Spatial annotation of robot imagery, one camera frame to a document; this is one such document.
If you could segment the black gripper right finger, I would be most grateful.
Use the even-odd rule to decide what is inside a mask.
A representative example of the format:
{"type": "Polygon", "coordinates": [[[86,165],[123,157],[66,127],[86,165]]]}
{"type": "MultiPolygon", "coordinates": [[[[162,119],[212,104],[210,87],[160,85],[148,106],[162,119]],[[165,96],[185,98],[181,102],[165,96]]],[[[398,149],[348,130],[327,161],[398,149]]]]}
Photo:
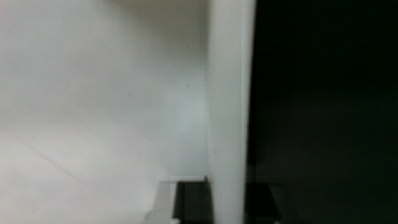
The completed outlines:
{"type": "Polygon", "coordinates": [[[245,224],[285,224],[283,188],[277,184],[245,185],[245,224]]]}

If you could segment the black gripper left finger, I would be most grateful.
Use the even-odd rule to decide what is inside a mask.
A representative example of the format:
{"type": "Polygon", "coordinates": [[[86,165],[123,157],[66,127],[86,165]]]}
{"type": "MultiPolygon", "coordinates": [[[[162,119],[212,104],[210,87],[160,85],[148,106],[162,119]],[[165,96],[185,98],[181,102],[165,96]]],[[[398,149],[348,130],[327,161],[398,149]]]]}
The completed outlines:
{"type": "Polygon", "coordinates": [[[213,224],[213,202],[208,178],[164,181],[144,224],[213,224]]]}

